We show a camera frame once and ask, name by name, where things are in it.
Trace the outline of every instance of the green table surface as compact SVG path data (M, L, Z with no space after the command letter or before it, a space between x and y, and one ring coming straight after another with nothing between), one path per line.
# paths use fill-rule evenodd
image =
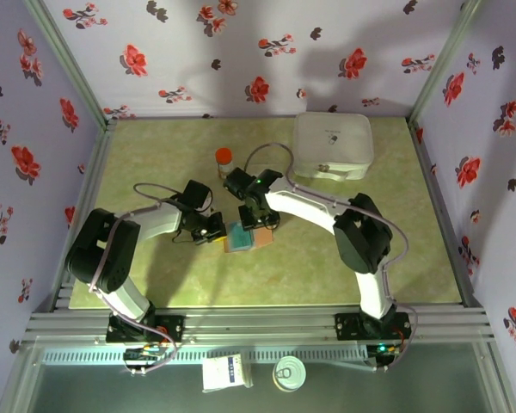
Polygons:
M297 177L299 183L351 198L372 197L380 212L408 235L410 250L390 268L390 286L402 302L459 302L457 285L435 218L426 183L404 118L370 118L374 161L364 179L335 182ZM241 120L122 120L113 136L96 206L123 212L149 205L134 193L136 182L155 182L183 190L189 179L214 193L224 221L238 219L241 204L222 188L214 152L231 148L242 167L248 154L266 142L290 144L293 118ZM278 148L260 151L250 173L285 171L288 155ZM169 196L166 191L151 194ZM338 256L335 238L297 217L281 214L272 244L257 250L224 253L223 243L195 246L172 243L162 234L138 245L131 277L157 307L210 305L358 304L353 271ZM182 234L178 240L190 239ZM402 250L397 234L390 256ZM104 304L80 282L70 308Z

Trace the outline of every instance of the floral wallpaper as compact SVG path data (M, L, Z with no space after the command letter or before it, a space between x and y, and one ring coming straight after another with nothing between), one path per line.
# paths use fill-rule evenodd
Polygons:
M23 3L0 2L0 398L51 297L97 133Z
M408 115L463 0L44 3L107 117L211 118Z
M418 144L516 395L516 0L485 2L445 79Z

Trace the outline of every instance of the cable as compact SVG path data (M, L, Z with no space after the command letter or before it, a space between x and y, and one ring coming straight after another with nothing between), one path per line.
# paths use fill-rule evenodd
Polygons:
M175 236L170 240L173 243L192 243L193 239L184 239L182 241L176 241L175 239L178 238L181 235L181 230L178 230L178 232L175 234Z
M158 368L164 366L165 364L169 363L170 361L172 361L175 358L175 356L176 356L176 354L178 352L178 348L177 348L177 346L175 344L174 339L170 335L168 335L167 333L164 333L163 331L160 331L158 329L154 329L152 327L149 327L148 325L139 323L136 320L133 320L133 319L125 316L124 314L122 314L120 311L118 311L103 296L103 292L99 288L97 288L95 286L97 284L97 281L101 277L101 273L103 272L103 267L105 266L105 262L106 262L106 260L108 258L109 251L111 250L111 245L112 245L112 240L114 238L114 234L117 231L117 228L119 227L120 223L122 221L124 221L125 219L127 219L127 218L135 217L135 216L137 216L139 214L147 213L147 212L159 209L161 207L162 203L164 202L164 200L161 200L160 198L157 198L156 196L149 195L149 194L146 194L144 192L139 191L138 190L139 186L152 186L152 187L167 189L167 190L172 191L172 192L174 192L176 194L180 193L179 191L176 191L175 189L172 189L172 188L169 188L169 187L165 187L165 186L157 184L157 183L140 182L140 183L136 183L133 186L133 189L134 189L135 192L137 192L138 194L144 196L145 198L149 198L151 200L155 200L157 202L157 204L155 204L153 206L146 206L146 207L143 207L143 208L139 208L139 209L136 209L134 211L130 211L128 213L125 213L125 214L121 215L120 217L118 217L116 219L116 221L114 222L113 226L111 227L111 230L110 230L109 235L107 237L107 245L105 247L105 250L103 251L103 254L101 255L101 259L100 259L100 261L99 261L99 263L97 265L97 268L95 269L94 276L92 277L92 281L89 283L89 291L91 293L95 293L96 295L98 295L98 297L100 299L102 299L105 304L107 304L107 306L111 309L111 311L113 312L113 314L115 316L120 317L122 320L124 320L125 322L133 325L136 328L139 328L139 329L142 329L142 330L147 330L147 331L155 333L155 334L157 334L159 336L162 336L165 339L167 339L169 342L172 343L173 349L170 352L170 355L168 357L160 360L159 362L157 362L156 364L152 365L151 367L147 367L147 368L142 367L142 369L139 370L139 371L136 370L136 369L129 369L134 374L145 374L147 372L152 372L153 370L157 370Z
M303 188L299 187L299 185L297 183L295 183L291 179L290 174L293 172L292 167L294 165L294 154L292 153L291 149L287 145L281 144L279 142L270 142L268 144L260 145L257 148L255 148L252 152L250 152L250 155L249 155L249 157L247 158L247 161L244 164L243 170L246 172L246 170L247 170L247 168L249 166L249 163L250 163L250 159L256 154L256 152L261 151L262 149L267 148L269 146L278 146L279 148L282 148L282 149L284 149L285 151L287 151L289 153L291 161L289 162L289 166L286 168L285 178L286 178L287 182L289 183L289 185L291 185L291 187L292 187L292 189L294 191L298 191L298 192L300 192L302 194L311 195L311 196L317 197L317 198L319 198L321 200L326 200L328 202L332 202L333 201L332 199L330 199L330 198L328 198L326 196L323 196L321 194L317 194L317 193L315 193L313 191L309 191L307 189L303 189ZM382 222L383 224L391 227L394 231L396 231L403 238L403 243L404 243L403 251L398 256L395 256L394 258L392 258L389 261L387 261L383 265L383 267L382 267L382 281L383 281L385 298L388 300L388 302L390 302L395 307L402 307L403 309L406 309L406 310L412 312L415 315L415 327L411 330L411 335L409 336L409 339L407 341L407 346L405 346L403 351L399 354L399 356L397 356L396 359L390 363L390 368L393 368L402 359L402 357L407 353L407 349L409 348L409 344L411 344L411 342L415 338L415 332L416 332L417 326L419 324L419 314L416 312L416 310L413 307L411 307L410 305L404 305L404 304L397 303L394 300L394 298L392 297L391 293L390 293L390 286L389 286L389 283L388 283L388 268L392 264L395 264L396 262L398 262L402 258L404 258L407 255L408 251L409 251L409 241L408 241L408 238L405 235L405 233L403 232L403 230L399 226L397 226L395 223L390 221L389 219L381 217L380 215L377 215L376 213L371 213L370 211L367 211L366 209L353 206L352 204L349 204L349 203L344 202L344 201L343 202L337 201L337 203L339 205L342 205L342 206L344 206L344 207L346 207L348 209L351 209L351 210L353 210L355 212L361 213L361 214L366 215L366 216L368 216L370 218L376 219L379 222Z
M320 361L322 364L329 364L330 366L337 366L337 367L345 367L345 368L352 368L354 370L361 370L362 372L369 372L369 373L376 373L378 370L378 367L373 366L367 366L367 365L360 365L360 364L353 364L347 361Z
M208 193L210 194L210 202L208 203L206 208L195 209L195 212L197 212L197 213L205 213L212 206L212 203L214 202L214 193L212 192L212 190L210 188L208 188Z
M402 347L402 345L405 343L405 336L403 335L403 333L402 333L402 331L401 331L401 330L399 330L399 329L397 329L397 328L395 328L395 327L394 327L394 329L393 329L393 330L394 330L394 331L399 335L399 338L402 340L402 342L400 342L400 343L397 345L397 347L398 347L398 348L401 348L401 347Z
M176 346L175 340L168 333L160 331L159 329L154 329L152 327L149 327L148 325L139 323L136 320L132 320L131 318L125 316L124 314L119 312L116 308L114 308L114 306L111 303L109 303L108 300L105 297L103 297L102 293L98 293L98 297L100 297L103 300L103 302L105 304L107 304L107 306L111 309L111 311L113 312L113 314L115 316L122 318L124 321L126 321L127 323L133 325L136 328L147 330L147 331L150 331L151 333L155 333L155 334L157 334L159 336L162 336L165 339L167 339L170 343L172 343L172 351L170 352L170 355L168 357L165 357L164 359L158 361L157 363L151 365L150 367L142 367L141 370L137 370L135 368L131 369L128 366L126 366L126 368L132 374L144 375L146 373L150 373L150 372L152 372L154 370L157 370L158 368L164 366L165 364L170 363L176 357L176 355L178 354L178 346Z
M107 237L107 245L105 247L105 250L103 251L103 254L101 255L101 259L100 259L99 263L97 264L97 268L95 269L94 276L92 277L92 281L89 283L89 291L91 293L94 293L95 290L97 289L95 284L97 284L97 281L101 277L101 273L103 272L103 267L105 266L105 261L107 260L107 258L109 256L109 251L111 250L114 233L117 231L117 228L119 227L120 223L127 218L134 217L141 213L147 213L150 211L154 211L160 207L161 207L160 204L155 204L153 206L139 208L134 211L130 211L129 213L125 213L124 215L121 215L119 218L117 218L116 221L114 221L114 224L111 227L111 231L109 232L109 236Z
M156 200L157 202L164 202L164 200L161 200L160 198L156 197L156 196L153 196L153 195L149 195L149 194L146 194L145 192L142 192L138 189L138 187L155 187L155 188L160 188L160 189L166 189L170 192L173 192L175 194L181 194L180 191L177 191L175 189L172 189L172 188L169 188L169 187L166 187L164 185L161 185L160 183L153 183L153 182L138 182L136 184L134 184L134 186L132 187L132 189L134 191L136 191L138 194L140 194L141 196L144 196L145 198L149 198L150 200Z

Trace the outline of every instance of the white robotic arm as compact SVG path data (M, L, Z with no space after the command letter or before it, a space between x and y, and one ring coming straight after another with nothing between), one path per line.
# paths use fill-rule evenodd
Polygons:
M176 206L161 202L157 204L157 209L134 215L126 221L139 225L136 243L141 243L160 234L178 231L181 211ZM111 293L101 292L99 295L108 305L135 321L141 321L151 306L150 301L138 290L130 277L127 277L118 289Z
M235 169L225 187L245 205L239 207L243 228L274 227L279 212L290 213L317 224L335 235L342 261L357 277L361 310L380 320L392 307L384 290L382 264L390 252L392 234L387 225L348 210L357 207L380 215L371 199L358 194L354 200L336 199L306 187L294 187L279 172L264 170L258 177Z
M345 206L341 205L341 201L346 202L346 200L337 200L330 194L321 194L317 191L305 194L295 190L284 176L275 180L269 189L270 191L265 194L265 197L271 209L279 213L290 213L310 221L333 235L335 234L335 218L347 210ZM355 276L361 294L361 310L376 319L382 318L391 307L384 291L382 265L378 265L374 274L362 274L355 271Z
M66 269L80 281L94 285L98 296L118 313L141 321L151 302L129 277L136 244L157 235L188 231L196 244L225 236L220 212L212 213L210 189L189 181L183 193L133 213L90 213L65 259Z

